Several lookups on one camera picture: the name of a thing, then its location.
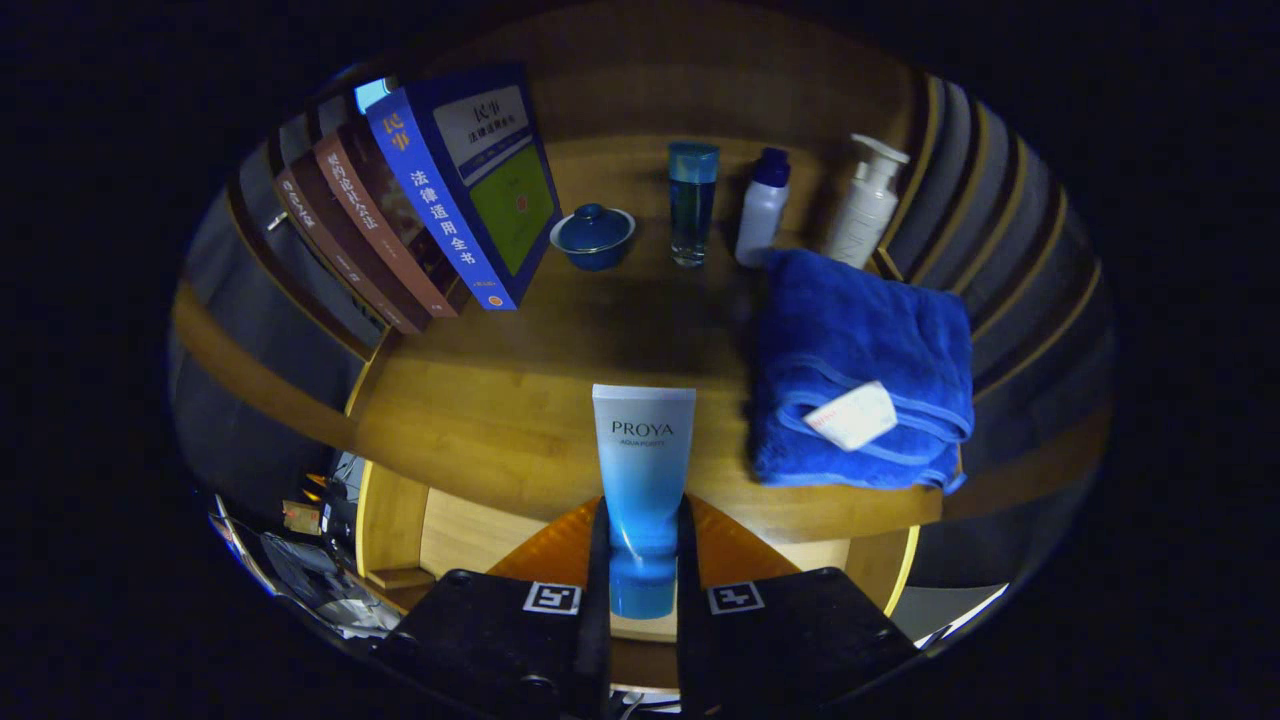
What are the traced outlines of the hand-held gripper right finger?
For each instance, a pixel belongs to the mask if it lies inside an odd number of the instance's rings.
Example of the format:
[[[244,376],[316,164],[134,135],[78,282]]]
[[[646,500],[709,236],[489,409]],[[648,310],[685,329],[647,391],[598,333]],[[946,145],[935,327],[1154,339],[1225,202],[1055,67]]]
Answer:
[[[708,585],[694,498],[678,507],[681,719],[833,719],[919,651],[836,568]]]

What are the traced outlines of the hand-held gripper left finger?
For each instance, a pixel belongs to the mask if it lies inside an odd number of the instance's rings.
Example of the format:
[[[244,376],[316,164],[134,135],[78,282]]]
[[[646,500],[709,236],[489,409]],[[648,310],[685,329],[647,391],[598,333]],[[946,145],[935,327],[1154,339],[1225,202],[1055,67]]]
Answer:
[[[611,521],[598,498],[557,521],[585,536],[570,583],[448,571],[372,661],[463,719],[605,719]]]

